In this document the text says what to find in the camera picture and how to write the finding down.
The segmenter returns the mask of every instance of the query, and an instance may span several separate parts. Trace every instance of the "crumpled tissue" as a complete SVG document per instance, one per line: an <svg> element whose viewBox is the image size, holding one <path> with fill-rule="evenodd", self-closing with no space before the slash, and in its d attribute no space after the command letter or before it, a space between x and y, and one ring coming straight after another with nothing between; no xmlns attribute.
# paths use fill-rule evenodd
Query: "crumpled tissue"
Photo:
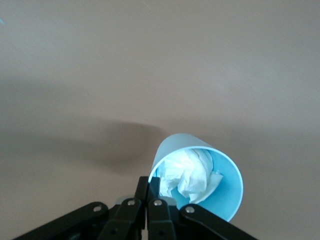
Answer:
<svg viewBox="0 0 320 240"><path fill-rule="evenodd" d="M213 159L205 149L187 149L168 155L158 167L160 195L171 197L177 187L179 193L198 204L209 197L223 176L213 171Z"/></svg>

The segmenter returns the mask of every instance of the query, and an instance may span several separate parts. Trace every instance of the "bolt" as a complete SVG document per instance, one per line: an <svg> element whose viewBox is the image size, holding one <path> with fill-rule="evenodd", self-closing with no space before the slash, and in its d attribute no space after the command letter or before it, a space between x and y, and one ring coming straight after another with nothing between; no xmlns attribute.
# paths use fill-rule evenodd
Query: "bolt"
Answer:
<svg viewBox="0 0 320 240"><path fill-rule="evenodd" d="M195 209L192 207L192 206L187 206L185 208L185 211L188 213L188 214L193 214L195 212Z"/></svg>
<svg viewBox="0 0 320 240"><path fill-rule="evenodd" d="M160 206L160 205L162 205L162 201L161 201L161 200L155 200L155 201L153 202L153 204L154 204L155 206Z"/></svg>
<svg viewBox="0 0 320 240"><path fill-rule="evenodd" d="M128 206L132 206L132 205L135 205L136 204L136 201L134 199L128 201Z"/></svg>
<svg viewBox="0 0 320 240"><path fill-rule="evenodd" d="M101 207L101 205L99 205L99 206L95 206L95 207L93 208L93 211L94 211L94 212L99 212L99 211L101 211L101 209L102 209L102 207Z"/></svg>

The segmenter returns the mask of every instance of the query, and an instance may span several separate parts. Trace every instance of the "paper cup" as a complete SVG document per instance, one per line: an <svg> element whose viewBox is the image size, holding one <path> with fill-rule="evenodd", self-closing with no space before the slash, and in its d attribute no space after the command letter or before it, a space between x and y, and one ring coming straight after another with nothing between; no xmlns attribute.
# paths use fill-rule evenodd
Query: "paper cup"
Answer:
<svg viewBox="0 0 320 240"><path fill-rule="evenodd" d="M230 157L199 138L186 133L177 133L167 137L155 154L149 182L152 177L158 177L158 167L165 160L165 157L187 149L208 150L213 160L213 171L219 171L223 175L215 191L198 205L229 222L238 211L244 193L240 171ZM176 200L178 209L189 204L189 199L183 197L177 188L172 190L172 197Z"/></svg>

